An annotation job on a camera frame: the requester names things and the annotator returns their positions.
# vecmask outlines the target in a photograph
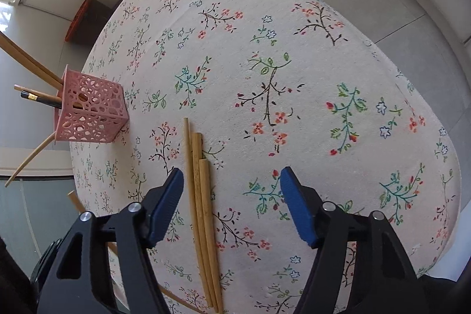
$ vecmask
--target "floral tablecloth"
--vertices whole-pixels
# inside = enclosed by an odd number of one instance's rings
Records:
[[[124,0],[83,71],[122,84],[130,115],[113,143],[71,143],[79,197],[96,214],[142,200],[173,167],[185,169],[183,117],[203,133],[230,313],[292,312],[308,278],[315,251],[280,191],[288,165],[347,212],[383,211],[418,275],[447,245],[461,180],[446,130],[322,0]],[[185,192],[149,253],[159,283],[206,310],[190,224]],[[355,252],[352,243],[339,309]]]

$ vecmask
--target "floor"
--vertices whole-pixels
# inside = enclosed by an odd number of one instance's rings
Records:
[[[324,0],[396,64],[453,140],[462,175],[462,209],[471,200],[471,90],[458,59],[415,0]]]
[[[372,39],[402,70],[433,108],[454,141],[461,163],[462,207],[471,199],[471,90],[451,48],[431,18],[415,0],[324,0]],[[18,264],[29,275],[40,254],[65,235],[77,217],[67,198],[73,180],[0,182],[0,233]],[[469,255],[450,271],[457,248],[469,248],[463,234],[437,266],[437,273],[460,272]]]

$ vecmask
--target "wall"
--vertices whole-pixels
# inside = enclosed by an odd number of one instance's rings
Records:
[[[27,6],[12,7],[0,3],[0,29],[11,40],[57,74],[62,75],[66,64],[74,70],[82,70],[89,48],[64,43],[70,21],[35,10]],[[11,164],[20,164],[25,154],[36,148],[53,131],[52,108],[20,98],[13,89],[19,84],[49,94],[54,89],[15,62],[0,50],[0,174],[11,174]],[[24,151],[8,151],[5,148],[23,148]],[[58,156],[50,150],[66,151]],[[35,175],[44,169],[47,175],[72,174],[67,142],[57,142],[41,153],[35,164]],[[56,173],[58,157],[61,171]]]

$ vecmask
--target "blue gripper pad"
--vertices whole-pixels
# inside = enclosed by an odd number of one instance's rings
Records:
[[[157,207],[150,215],[149,234],[147,241],[155,246],[162,241],[169,228],[173,213],[183,193],[183,173],[178,168],[173,168],[169,177],[161,188],[165,189]]]
[[[291,216],[293,217],[299,237],[306,241],[309,246],[314,246],[318,240],[314,229],[315,212],[309,209],[310,201],[306,201],[307,193],[303,193],[308,192],[304,191],[304,189],[311,188],[302,186],[290,167],[285,167],[281,171],[280,187],[283,198],[288,204]]]

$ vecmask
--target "metal screw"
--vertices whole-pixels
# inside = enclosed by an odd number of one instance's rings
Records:
[[[373,218],[378,221],[384,220],[384,214],[379,210],[375,210],[373,212]]]
[[[325,210],[326,212],[333,212],[336,209],[336,205],[333,202],[326,201],[324,204],[322,204],[322,209]]]
[[[85,212],[80,215],[80,220],[85,222],[91,219],[91,212]]]
[[[128,206],[128,211],[129,212],[138,212],[142,208],[142,205],[138,202],[133,202],[131,205]]]

